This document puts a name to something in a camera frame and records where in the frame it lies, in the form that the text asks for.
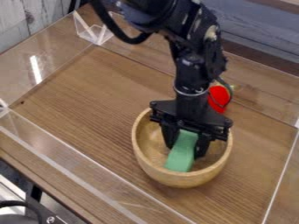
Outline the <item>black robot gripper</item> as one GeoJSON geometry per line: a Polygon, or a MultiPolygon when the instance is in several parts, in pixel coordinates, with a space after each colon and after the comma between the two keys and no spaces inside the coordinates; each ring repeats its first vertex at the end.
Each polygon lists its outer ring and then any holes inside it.
{"type": "Polygon", "coordinates": [[[210,141],[226,141],[232,121],[208,104],[209,89],[197,94],[177,94],[172,100],[150,101],[150,121],[160,124],[162,140],[170,149],[180,134],[186,130],[197,134],[194,158],[202,158],[210,141]]]}

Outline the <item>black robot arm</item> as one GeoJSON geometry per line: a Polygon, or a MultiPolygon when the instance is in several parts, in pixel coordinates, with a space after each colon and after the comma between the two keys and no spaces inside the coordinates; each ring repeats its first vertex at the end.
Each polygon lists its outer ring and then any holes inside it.
{"type": "Polygon", "coordinates": [[[217,17],[201,0],[117,0],[124,20],[140,31],[129,37],[109,16],[102,0],[90,0],[97,17],[122,42],[137,45],[153,34],[168,42],[174,64],[172,100],[150,101],[149,119],[160,124],[172,148],[178,135],[194,135],[190,151],[205,156],[210,142],[226,141],[232,121],[208,103],[210,83],[226,70],[217,17]]]}

